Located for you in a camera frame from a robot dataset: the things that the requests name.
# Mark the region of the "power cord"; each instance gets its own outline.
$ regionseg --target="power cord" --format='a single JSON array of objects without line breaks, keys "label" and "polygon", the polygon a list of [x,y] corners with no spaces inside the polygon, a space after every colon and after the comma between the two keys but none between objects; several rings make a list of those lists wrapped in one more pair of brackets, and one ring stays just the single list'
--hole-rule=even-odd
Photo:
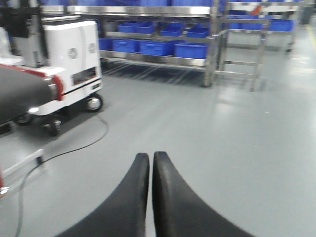
[{"label": "power cord", "polygon": [[103,133],[103,135],[97,139],[96,141],[86,145],[86,146],[83,146],[83,147],[80,147],[80,148],[77,148],[77,149],[74,149],[74,150],[71,150],[71,151],[68,151],[68,152],[64,152],[64,153],[61,153],[59,155],[56,155],[56,156],[53,156],[41,163],[39,163],[36,167],[34,167],[33,169],[31,169],[23,178],[23,181],[20,185],[20,195],[19,195],[19,219],[18,219],[18,227],[17,227],[17,230],[16,230],[16,233],[15,233],[15,237],[19,237],[20,234],[21,234],[21,230],[22,230],[22,225],[23,225],[23,190],[25,188],[25,184],[26,184],[26,181],[28,180],[29,176],[37,169],[39,168],[42,164],[52,160],[52,159],[55,159],[57,157],[60,157],[60,156],[63,156],[63,155],[66,155],[66,154],[69,154],[69,153],[72,153],[72,152],[76,152],[76,151],[80,151],[82,149],[85,149],[87,147],[90,147],[96,143],[98,143],[99,141],[101,141],[103,138],[105,138],[109,131],[110,131],[110,125],[108,124],[108,122],[106,122],[103,118],[101,118],[99,115],[96,115],[96,117],[105,125],[106,127],[106,130],[105,132]]}]

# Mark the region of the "metal shelving rack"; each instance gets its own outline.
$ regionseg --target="metal shelving rack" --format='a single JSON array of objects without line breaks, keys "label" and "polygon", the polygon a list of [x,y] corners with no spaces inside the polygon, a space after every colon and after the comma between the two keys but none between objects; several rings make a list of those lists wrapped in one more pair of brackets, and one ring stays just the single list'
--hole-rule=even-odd
[{"label": "metal shelving rack", "polygon": [[[43,12],[46,14],[57,14],[56,6],[43,6]],[[210,35],[206,38],[189,38],[185,35],[179,37],[166,37],[158,35],[158,32],[152,34],[137,34],[137,33],[121,33],[121,32],[106,32],[107,37],[114,38],[135,38],[135,39],[152,39],[152,40],[187,40],[189,42],[203,42],[209,44],[207,58],[191,59],[177,58],[173,56],[152,56],[138,53],[122,53],[110,50],[101,50],[100,57],[105,59],[122,59],[126,61],[142,62],[144,64],[163,64],[166,66],[175,66],[182,68],[194,68],[204,71],[203,86],[212,86],[216,75],[225,75],[233,77],[242,77],[253,79],[253,86],[260,74],[261,65],[263,62],[266,29],[269,23],[268,20],[248,20],[248,19],[224,19],[218,18],[218,0],[214,1],[212,7],[206,6],[180,6],[180,7],[136,7],[136,6],[68,6],[67,13],[72,15],[81,15],[96,17],[97,19],[106,18],[109,20],[140,20],[140,21],[158,21],[158,22],[207,22],[211,23]],[[261,43],[258,50],[258,60],[256,62],[240,62],[226,61],[225,36],[228,31],[220,30],[221,23],[262,23],[265,25],[265,30],[258,32],[261,35]],[[255,67],[255,74],[242,74],[235,72],[224,71],[225,64],[248,65]]]},{"label": "metal shelving rack", "polygon": [[134,38],[134,39],[152,39],[152,40],[187,40],[189,42],[203,42],[209,44],[208,55],[206,59],[177,58],[173,56],[152,56],[137,53],[121,53],[110,50],[101,50],[100,57],[106,59],[124,59],[126,61],[137,61],[145,64],[164,64],[181,68],[195,68],[204,70],[203,86],[212,85],[212,72],[215,70],[215,58],[217,52],[216,45],[216,21],[217,21],[217,3],[213,7],[204,6],[69,6],[68,12],[75,15],[98,16],[114,20],[140,20],[140,21],[158,21],[158,22],[212,22],[210,35],[206,38],[188,38],[185,35],[180,37],[166,37],[158,35],[158,32],[152,34],[106,32],[107,37],[113,38]]},{"label": "metal shelving rack", "polygon": [[[229,10],[243,10],[243,11],[253,11],[256,7],[261,6],[260,14],[265,14],[267,12],[298,12],[300,6],[303,2],[294,2],[294,1],[285,1],[285,2],[229,2]],[[288,43],[286,52],[292,51],[292,47],[295,43],[296,37],[296,22],[298,14],[294,19],[294,29],[291,32],[280,32],[280,31],[267,31],[268,35],[284,35],[291,36],[291,40]],[[248,34],[257,34],[256,31],[247,31],[247,30],[230,30],[232,33],[248,33]]]}]

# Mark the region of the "floor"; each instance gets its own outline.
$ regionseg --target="floor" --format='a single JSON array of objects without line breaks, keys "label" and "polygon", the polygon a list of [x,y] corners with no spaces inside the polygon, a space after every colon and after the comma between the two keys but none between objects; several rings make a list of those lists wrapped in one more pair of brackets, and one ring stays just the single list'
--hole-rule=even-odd
[{"label": "floor", "polygon": [[[231,59],[251,60],[251,50],[240,52],[232,49]],[[291,54],[266,52],[252,93],[242,79],[218,78],[212,88],[199,88],[202,74],[194,71],[109,69],[99,114],[110,124],[108,135],[35,172],[24,190],[20,236],[55,236],[106,199],[138,152],[152,162],[154,151],[167,151],[204,201],[253,235],[314,237],[315,65],[316,48],[300,26]],[[49,158],[98,139],[105,129],[87,114],[66,122],[58,138],[36,125],[16,126],[0,137],[0,157],[9,163],[44,148]],[[14,236],[17,224],[18,189],[0,200],[1,237]],[[151,192],[147,236],[155,236]]]}]

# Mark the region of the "black curved arm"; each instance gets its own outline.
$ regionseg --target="black curved arm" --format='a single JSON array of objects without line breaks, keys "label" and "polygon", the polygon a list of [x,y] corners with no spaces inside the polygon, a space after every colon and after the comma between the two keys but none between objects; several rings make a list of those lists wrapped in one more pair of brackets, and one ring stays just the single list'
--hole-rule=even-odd
[{"label": "black curved arm", "polygon": [[138,154],[113,193],[57,237],[144,237],[148,178],[148,155]]},{"label": "black curved arm", "polygon": [[198,197],[166,152],[154,157],[153,208],[157,237],[253,237]]}]

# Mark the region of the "red trim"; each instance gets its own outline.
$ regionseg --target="red trim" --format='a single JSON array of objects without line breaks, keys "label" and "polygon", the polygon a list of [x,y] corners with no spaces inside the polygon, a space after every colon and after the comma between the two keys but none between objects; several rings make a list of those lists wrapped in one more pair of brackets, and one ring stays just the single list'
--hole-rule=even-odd
[{"label": "red trim", "polygon": [[61,82],[61,78],[60,76],[58,75],[54,75],[52,80],[56,83],[57,85],[57,98],[56,100],[59,100],[59,101],[62,101],[63,100],[63,90],[64,90],[64,87],[63,87],[63,84]]},{"label": "red trim", "polygon": [[39,76],[41,78],[46,77],[46,73],[35,71],[35,70],[29,69],[29,68],[21,68],[21,67],[15,66],[15,65],[5,65],[5,64],[0,64],[0,66],[5,67],[5,68],[15,69],[15,70],[18,70],[20,72],[29,73],[29,74],[32,74],[35,76]]},{"label": "red trim", "polygon": [[0,188],[4,187],[4,181],[3,181],[3,178],[2,178],[2,172],[1,172],[1,169],[0,169]]},{"label": "red trim", "polygon": [[[38,76],[38,77],[41,77],[41,78],[47,77],[46,73],[44,73],[44,72],[39,72],[39,71],[35,71],[35,70],[32,70],[32,69],[28,69],[28,68],[22,68],[22,67],[18,67],[18,66],[15,66],[15,65],[0,64],[0,67],[11,68],[11,69],[18,70],[20,72],[24,72],[24,73],[28,73],[28,74],[32,74],[32,75],[35,75],[35,76]],[[61,81],[61,78],[58,75],[53,75],[52,80],[57,85],[57,92],[58,93],[57,93],[56,100],[62,101],[63,100],[64,87],[63,87],[63,83]]]}]

